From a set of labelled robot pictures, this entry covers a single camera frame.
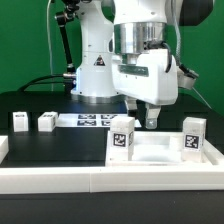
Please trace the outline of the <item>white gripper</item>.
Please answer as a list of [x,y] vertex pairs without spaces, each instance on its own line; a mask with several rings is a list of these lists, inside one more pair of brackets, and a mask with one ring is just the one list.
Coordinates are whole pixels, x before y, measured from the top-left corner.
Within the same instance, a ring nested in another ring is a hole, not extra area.
[[[167,49],[153,49],[140,54],[135,65],[123,64],[121,57],[114,55],[112,80],[117,92],[147,102],[147,129],[157,128],[160,106],[174,104],[178,96],[176,61]],[[125,106],[129,117],[137,115],[135,99],[126,99]]]

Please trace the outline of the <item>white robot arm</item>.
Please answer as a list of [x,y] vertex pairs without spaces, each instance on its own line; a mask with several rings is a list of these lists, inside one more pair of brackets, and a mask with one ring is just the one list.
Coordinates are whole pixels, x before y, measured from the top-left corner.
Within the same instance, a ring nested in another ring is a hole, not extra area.
[[62,0],[55,15],[66,55],[65,91],[74,99],[109,103],[125,99],[127,112],[145,103],[145,126],[157,127],[163,105],[198,74],[183,65],[165,40],[168,25],[197,26],[215,0]]

